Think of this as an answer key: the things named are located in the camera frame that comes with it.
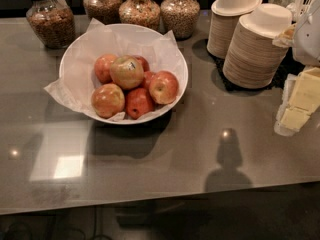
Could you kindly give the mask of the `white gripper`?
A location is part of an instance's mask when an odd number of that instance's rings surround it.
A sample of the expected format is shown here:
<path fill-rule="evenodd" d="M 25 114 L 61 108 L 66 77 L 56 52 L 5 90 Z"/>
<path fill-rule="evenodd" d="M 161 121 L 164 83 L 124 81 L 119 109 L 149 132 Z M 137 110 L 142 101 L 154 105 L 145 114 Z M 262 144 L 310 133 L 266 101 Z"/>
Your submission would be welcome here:
<path fill-rule="evenodd" d="M 276 115 L 275 132 L 293 136 L 320 107 L 320 68 L 311 67 L 320 66 L 320 0 L 315 0 L 297 24 L 287 27 L 272 44 L 280 48 L 293 45 L 293 58 L 309 65 L 297 76 L 287 76 Z"/>

